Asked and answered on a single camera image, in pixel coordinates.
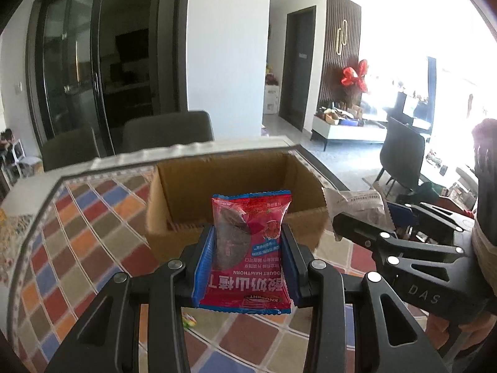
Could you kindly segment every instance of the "black chair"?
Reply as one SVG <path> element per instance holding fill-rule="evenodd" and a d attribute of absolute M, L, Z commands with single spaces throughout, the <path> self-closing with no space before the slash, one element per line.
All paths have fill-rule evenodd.
<path fill-rule="evenodd" d="M 397 181 L 404 188 L 415 190 L 418 186 L 419 173 L 424 158 L 424 138 L 399 121 L 389 118 L 387 124 L 387 138 L 380 152 L 382 169 L 375 179 L 381 178 L 386 171 L 390 175 L 388 183 L 393 180 L 388 190 Z"/>
<path fill-rule="evenodd" d="M 95 157 L 100 155 L 89 126 L 56 135 L 41 148 L 44 171 L 84 163 Z"/>
<path fill-rule="evenodd" d="M 131 153 L 154 147 L 213 140 L 211 119 L 207 112 L 176 112 L 146 116 L 126 122 L 123 131 L 123 151 Z"/>
<path fill-rule="evenodd" d="M 9 373 L 29 373 L 29 370 L 24 366 L 19 357 L 12 349 L 11 344 L 7 342 L 3 332 L 0 331 L 0 366 L 2 371 Z"/>

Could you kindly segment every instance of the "blue gripper pad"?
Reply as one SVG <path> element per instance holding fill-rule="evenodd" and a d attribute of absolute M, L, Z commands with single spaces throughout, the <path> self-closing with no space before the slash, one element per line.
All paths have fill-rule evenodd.
<path fill-rule="evenodd" d="M 191 300 L 194 307 L 198 307 L 200 300 L 204 298 L 205 289 L 209 281 L 209 276 L 212 269 L 212 259 L 214 257 L 214 250 L 216 249 L 216 228 L 211 226 L 209 234 L 204 244 L 202 254 L 197 263 L 197 268 L 194 274 L 193 294 Z"/>
<path fill-rule="evenodd" d="M 290 251 L 288 240 L 283 229 L 281 230 L 281 259 L 283 262 L 283 273 L 285 274 L 285 283 L 288 289 L 288 294 L 293 300 L 293 303 L 298 307 L 301 303 L 299 273 L 297 266 Z"/>
<path fill-rule="evenodd" d="M 416 216 L 413 215 L 413 211 L 409 207 L 391 202 L 387 202 L 387 205 L 395 227 L 408 227 L 417 224 Z"/>

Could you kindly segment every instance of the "red snack wrapper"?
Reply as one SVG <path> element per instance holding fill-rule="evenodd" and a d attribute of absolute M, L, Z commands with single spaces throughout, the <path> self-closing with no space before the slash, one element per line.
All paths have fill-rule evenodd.
<path fill-rule="evenodd" d="M 290 191 L 214 195 L 216 254 L 200 307 L 251 314 L 290 313 L 281 273 L 281 222 Z"/>

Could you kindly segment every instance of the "white wall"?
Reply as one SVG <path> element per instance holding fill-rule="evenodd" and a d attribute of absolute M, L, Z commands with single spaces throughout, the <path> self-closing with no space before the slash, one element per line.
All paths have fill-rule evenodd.
<path fill-rule="evenodd" d="M 22 140 L 26 155 L 39 155 L 26 95 L 26 32 L 34 0 L 23 0 L 2 32 L 0 88 L 7 127 Z M 22 91 L 16 93 L 16 85 Z"/>
<path fill-rule="evenodd" d="M 267 45 L 267 62 L 273 67 L 274 75 L 281 86 L 285 58 L 287 15 L 314 5 L 316 6 L 316 32 L 314 35 L 309 96 L 307 97 L 304 118 L 304 129 L 309 132 L 312 130 L 312 117 L 316 112 L 317 96 L 321 84 L 322 56 L 325 48 L 326 0 L 271 0 L 269 10 L 271 38 Z"/>
<path fill-rule="evenodd" d="M 269 0 L 189 0 L 188 109 L 206 110 L 216 139 L 260 136 Z"/>

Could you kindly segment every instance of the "glass door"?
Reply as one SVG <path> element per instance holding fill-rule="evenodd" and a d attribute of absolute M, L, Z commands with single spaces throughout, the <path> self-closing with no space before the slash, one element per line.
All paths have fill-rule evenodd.
<path fill-rule="evenodd" d="M 41 89 L 46 101 L 42 117 L 47 138 L 89 125 L 95 132 L 100 155 L 105 155 L 114 152 L 99 79 L 100 3 L 101 0 L 47 2 L 43 10 Z"/>

